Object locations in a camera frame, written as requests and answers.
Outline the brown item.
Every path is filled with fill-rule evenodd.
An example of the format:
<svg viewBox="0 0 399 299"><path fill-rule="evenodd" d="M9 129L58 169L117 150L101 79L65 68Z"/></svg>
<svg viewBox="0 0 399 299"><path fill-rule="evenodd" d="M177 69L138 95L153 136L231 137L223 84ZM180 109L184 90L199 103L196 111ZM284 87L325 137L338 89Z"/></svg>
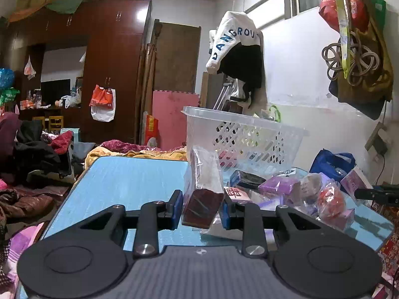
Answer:
<svg viewBox="0 0 399 299"><path fill-rule="evenodd" d="M208 229L223 198L223 178L217 153L195 145L189 152L185 173L181 223Z"/></svg>

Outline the purple cardboard box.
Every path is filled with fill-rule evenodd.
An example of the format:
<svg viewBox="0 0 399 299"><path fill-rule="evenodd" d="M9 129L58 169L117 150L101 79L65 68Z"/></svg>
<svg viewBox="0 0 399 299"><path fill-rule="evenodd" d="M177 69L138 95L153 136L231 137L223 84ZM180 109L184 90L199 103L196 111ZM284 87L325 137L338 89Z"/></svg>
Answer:
<svg viewBox="0 0 399 299"><path fill-rule="evenodd" d="M300 182L296 177L274 175L258 187L263 195L274 194L285 200L294 201L300 192Z"/></svg>

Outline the red ball in plastic bag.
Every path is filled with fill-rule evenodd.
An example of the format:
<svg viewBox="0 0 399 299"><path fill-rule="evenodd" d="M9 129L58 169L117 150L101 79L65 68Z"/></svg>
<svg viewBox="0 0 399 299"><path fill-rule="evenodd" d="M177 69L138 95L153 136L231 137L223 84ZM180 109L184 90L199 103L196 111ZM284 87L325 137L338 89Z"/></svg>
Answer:
<svg viewBox="0 0 399 299"><path fill-rule="evenodd" d="M320 190L316 207L322 221L333 219L346 210L344 193L337 182L329 182Z"/></svg>

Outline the blue shopping bag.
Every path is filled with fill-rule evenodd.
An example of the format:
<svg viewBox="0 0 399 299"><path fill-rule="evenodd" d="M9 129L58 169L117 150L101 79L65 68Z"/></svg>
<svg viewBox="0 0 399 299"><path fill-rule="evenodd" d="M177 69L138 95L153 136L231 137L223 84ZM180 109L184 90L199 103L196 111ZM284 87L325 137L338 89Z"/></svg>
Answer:
<svg viewBox="0 0 399 299"><path fill-rule="evenodd" d="M356 160L351 153L332 153L322 149L310 167L310 173L323 173L330 179L341 182L342 179L356 166Z"/></svg>

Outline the yellow patterned blanket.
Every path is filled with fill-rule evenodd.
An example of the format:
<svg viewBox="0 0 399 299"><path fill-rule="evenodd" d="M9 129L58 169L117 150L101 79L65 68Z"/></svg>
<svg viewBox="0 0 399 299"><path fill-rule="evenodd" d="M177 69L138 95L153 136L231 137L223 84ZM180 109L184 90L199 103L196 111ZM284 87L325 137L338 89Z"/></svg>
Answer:
<svg viewBox="0 0 399 299"><path fill-rule="evenodd" d="M187 150L181 149L160 151L160 150L140 150L129 151L126 153L113 152L105 147L96 147L91 150L85 158L84 168L88 169L93 163L101 157L130 157L138 159L159 159L169 161L187 161Z"/></svg>

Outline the white plastic laundry basket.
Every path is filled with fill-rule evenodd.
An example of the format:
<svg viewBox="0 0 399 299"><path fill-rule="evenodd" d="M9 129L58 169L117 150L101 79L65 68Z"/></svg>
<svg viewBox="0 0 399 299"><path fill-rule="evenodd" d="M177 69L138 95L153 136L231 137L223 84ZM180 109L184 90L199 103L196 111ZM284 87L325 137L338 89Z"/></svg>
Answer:
<svg viewBox="0 0 399 299"><path fill-rule="evenodd" d="M235 170L258 176L292 167L308 131L258 117L185 106L187 155L193 147L218 154L223 177Z"/></svg>

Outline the green and white tote bag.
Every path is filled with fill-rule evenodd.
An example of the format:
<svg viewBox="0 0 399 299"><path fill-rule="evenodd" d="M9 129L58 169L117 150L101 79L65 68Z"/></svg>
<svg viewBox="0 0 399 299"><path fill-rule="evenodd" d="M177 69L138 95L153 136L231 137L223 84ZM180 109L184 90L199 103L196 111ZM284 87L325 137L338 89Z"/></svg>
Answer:
<svg viewBox="0 0 399 299"><path fill-rule="evenodd" d="M281 113L276 105L271 105L267 109L261 109L260 112L254 113L252 116L272 122L281 123Z"/></svg>

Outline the pink foam mat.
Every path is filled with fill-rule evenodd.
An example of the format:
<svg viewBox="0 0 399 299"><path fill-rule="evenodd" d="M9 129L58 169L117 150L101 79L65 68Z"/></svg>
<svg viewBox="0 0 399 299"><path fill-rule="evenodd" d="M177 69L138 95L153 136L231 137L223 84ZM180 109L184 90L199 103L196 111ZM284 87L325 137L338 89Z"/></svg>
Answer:
<svg viewBox="0 0 399 299"><path fill-rule="evenodd" d="M197 107L200 96L189 92L155 90L152 115L158 120L158 147L169 150L181 147L187 138L185 106Z"/></svg>

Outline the brown hanging bag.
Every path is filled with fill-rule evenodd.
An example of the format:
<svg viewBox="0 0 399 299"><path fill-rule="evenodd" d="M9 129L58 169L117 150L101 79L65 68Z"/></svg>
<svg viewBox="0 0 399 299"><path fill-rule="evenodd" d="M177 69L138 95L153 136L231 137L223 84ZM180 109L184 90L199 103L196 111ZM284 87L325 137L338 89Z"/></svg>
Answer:
<svg viewBox="0 0 399 299"><path fill-rule="evenodd" d="M391 101L394 71L384 39L382 0L322 0L319 15L344 42L324 47L329 92L372 120Z"/></svg>

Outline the red and white plastic bag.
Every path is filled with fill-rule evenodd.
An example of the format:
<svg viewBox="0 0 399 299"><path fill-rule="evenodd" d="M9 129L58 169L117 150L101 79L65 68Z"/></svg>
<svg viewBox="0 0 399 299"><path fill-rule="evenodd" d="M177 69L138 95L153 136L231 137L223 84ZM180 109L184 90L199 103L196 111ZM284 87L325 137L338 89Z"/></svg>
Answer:
<svg viewBox="0 0 399 299"><path fill-rule="evenodd" d="M111 122L116 112L116 91L98 84L93 90L89 106L91 117L98 122Z"/></svg>

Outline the black television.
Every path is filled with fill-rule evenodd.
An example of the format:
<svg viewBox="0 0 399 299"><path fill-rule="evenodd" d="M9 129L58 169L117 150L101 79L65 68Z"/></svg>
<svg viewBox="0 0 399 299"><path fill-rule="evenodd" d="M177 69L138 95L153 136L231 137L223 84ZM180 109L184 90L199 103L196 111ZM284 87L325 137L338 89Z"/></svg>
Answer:
<svg viewBox="0 0 399 299"><path fill-rule="evenodd" d="M70 79L41 82L42 105L55 105L55 101L69 94Z"/></svg>

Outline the white hoodie blue letters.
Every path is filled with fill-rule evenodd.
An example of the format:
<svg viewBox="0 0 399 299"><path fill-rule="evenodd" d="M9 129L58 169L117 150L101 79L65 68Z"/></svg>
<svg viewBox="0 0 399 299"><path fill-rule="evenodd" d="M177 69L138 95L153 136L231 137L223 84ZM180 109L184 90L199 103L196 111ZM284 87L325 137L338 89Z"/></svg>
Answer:
<svg viewBox="0 0 399 299"><path fill-rule="evenodd" d="M244 12L226 11L213 35L209 74L224 74L239 81L232 101L252 105L264 81L262 33Z"/></svg>

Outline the brown wooden board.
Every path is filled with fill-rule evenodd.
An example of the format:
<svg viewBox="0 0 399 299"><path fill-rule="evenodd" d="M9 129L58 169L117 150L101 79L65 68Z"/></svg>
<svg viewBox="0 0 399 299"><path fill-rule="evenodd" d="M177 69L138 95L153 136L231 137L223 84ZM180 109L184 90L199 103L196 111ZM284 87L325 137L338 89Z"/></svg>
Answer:
<svg viewBox="0 0 399 299"><path fill-rule="evenodd" d="M154 89L195 92L201 28L154 20Z"/></svg>

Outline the dark red wooden wardrobe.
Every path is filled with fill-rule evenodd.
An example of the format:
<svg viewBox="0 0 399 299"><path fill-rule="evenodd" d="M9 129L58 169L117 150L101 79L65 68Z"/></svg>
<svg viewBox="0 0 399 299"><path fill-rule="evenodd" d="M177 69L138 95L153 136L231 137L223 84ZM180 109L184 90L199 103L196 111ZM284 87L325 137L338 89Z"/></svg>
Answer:
<svg viewBox="0 0 399 299"><path fill-rule="evenodd" d="M64 123L77 127L87 142L118 139L135 143L138 135L143 48L151 15L150 0L91 0L66 15L42 8L6 27L3 64L15 71L18 100L38 88L48 47L84 46L82 102L77 110L65 110ZM37 76L24 74L31 61ZM109 122L91 116L89 106L96 86L116 91L116 112Z"/></svg>

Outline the wall power socket with chargers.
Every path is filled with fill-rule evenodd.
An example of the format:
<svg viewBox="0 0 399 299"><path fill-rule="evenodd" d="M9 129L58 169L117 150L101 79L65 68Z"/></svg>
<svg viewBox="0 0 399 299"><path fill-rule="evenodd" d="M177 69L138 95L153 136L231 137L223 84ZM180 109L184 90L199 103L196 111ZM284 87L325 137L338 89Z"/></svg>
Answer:
<svg viewBox="0 0 399 299"><path fill-rule="evenodd" d="M388 152L387 128L382 122L378 122L365 143L365 149L373 161L384 158Z"/></svg>

